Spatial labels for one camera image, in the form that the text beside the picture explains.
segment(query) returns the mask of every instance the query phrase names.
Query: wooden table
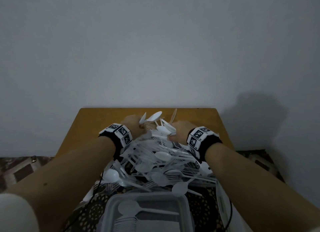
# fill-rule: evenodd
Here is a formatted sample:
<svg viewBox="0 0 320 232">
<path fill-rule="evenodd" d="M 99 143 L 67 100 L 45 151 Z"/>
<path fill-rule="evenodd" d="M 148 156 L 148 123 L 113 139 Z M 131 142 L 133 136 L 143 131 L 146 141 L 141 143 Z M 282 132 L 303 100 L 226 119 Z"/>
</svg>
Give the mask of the wooden table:
<svg viewBox="0 0 320 232">
<path fill-rule="evenodd" d="M 170 121 L 174 108 L 81 108 L 56 156 L 61 156 L 98 137 L 98 133 L 102 129 L 110 124 L 120 123 L 128 115 L 143 115 L 146 112 L 148 118 L 158 111 L 162 111 L 162 117 L 166 121 Z M 197 126 L 206 126 L 215 133 L 219 133 L 222 142 L 234 150 L 215 108 L 178 108 L 174 122 L 179 120 L 188 120 Z"/>
</svg>

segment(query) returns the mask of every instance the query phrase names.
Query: black cable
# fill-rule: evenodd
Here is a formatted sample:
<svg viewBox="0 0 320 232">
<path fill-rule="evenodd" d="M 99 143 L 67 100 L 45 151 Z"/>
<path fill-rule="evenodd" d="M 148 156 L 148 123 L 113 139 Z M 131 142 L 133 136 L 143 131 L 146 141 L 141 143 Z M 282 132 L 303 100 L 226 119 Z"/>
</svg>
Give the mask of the black cable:
<svg viewBox="0 0 320 232">
<path fill-rule="evenodd" d="M 231 219 L 232 219 L 232 202 L 231 202 L 230 199 L 229 199 L 229 201 L 230 201 L 230 217 L 229 217 L 229 221 L 228 221 L 226 227 L 224 228 L 224 231 L 227 231 L 227 229 L 228 229 L 228 227 L 230 225 Z"/>
<path fill-rule="evenodd" d="M 68 225 L 68 227 L 66 227 L 66 228 L 63 230 L 63 232 L 66 232 L 67 229 L 69 229 L 70 226 L 73 225 L 73 224 L 78 220 L 78 218 L 80 217 L 80 215 L 81 215 L 84 211 L 86 211 L 86 209 L 88 208 L 90 202 L 92 201 L 92 199 L 94 198 L 94 196 L 95 196 L 95 195 L 97 194 L 97 192 L 98 192 L 99 186 L 100 186 L 101 181 L 102 181 L 102 176 L 103 176 L 103 172 L 102 172 L 102 174 L 101 174 L 101 178 L 100 178 L 99 184 L 98 184 L 96 190 L 94 191 L 92 197 L 90 198 L 89 202 L 86 204 L 86 206 L 83 208 L 83 210 L 79 213 L 79 215 L 74 219 L 74 221 L 72 221 L 72 222 Z"/>
</svg>

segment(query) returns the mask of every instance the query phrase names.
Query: forearm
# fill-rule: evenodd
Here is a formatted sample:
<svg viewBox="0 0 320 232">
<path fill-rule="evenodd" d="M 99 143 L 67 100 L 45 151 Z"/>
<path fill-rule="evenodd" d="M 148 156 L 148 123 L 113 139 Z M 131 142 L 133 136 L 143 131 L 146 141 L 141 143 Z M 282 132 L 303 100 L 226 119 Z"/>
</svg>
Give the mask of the forearm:
<svg viewBox="0 0 320 232">
<path fill-rule="evenodd" d="M 6 190 L 33 207 L 41 231 L 58 231 L 113 158 L 114 143 L 99 137 L 58 157 Z"/>
<path fill-rule="evenodd" d="M 320 225 L 315 206 L 242 155 L 214 144 L 205 159 L 254 231 L 308 231 Z"/>
</svg>

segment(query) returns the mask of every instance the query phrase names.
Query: hand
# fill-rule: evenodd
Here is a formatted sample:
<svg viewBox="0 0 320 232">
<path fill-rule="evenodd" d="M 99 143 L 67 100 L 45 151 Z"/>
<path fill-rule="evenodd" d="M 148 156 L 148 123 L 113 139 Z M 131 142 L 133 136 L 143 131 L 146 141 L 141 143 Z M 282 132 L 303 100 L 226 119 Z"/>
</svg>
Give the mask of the hand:
<svg viewBox="0 0 320 232">
<path fill-rule="evenodd" d="M 172 124 L 176 128 L 177 134 L 173 136 L 168 136 L 168 140 L 172 142 L 179 142 L 180 144 L 187 145 L 188 134 L 191 129 L 197 126 L 189 121 L 178 121 Z"/>
<path fill-rule="evenodd" d="M 133 140 L 147 132 L 144 127 L 139 127 L 139 121 L 141 117 L 142 116 L 139 115 L 130 115 L 126 116 L 125 119 L 121 121 L 122 125 L 125 125 L 128 129 L 130 129 Z"/>
</svg>

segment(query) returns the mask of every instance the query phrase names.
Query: translucent plastic tray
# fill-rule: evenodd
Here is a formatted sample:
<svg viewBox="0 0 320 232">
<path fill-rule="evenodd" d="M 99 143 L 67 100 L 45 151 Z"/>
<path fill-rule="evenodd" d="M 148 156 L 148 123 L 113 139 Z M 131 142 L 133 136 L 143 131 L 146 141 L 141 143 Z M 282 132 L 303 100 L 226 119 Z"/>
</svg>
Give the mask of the translucent plastic tray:
<svg viewBox="0 0 320 232">
<path fill-rule="evenodd" d="M 122 216 L 122 214 L 118 212 L 118 205 L 126 199 L 137 201 L 143 208 L 155 208 L 179 213 L 179 215 L 168 215 L 140 212 L 136 215 L 139 220 L 165 220 L 179 222 L 181 232 L 193 231 L 191 214 L 186 196 L 175 197 L 171 192 L 133 192 L 114 195 L 110 198 L 106 204 L 101 232 L 111 232 L 113 230 L 114 221 Z"/>
</svg>

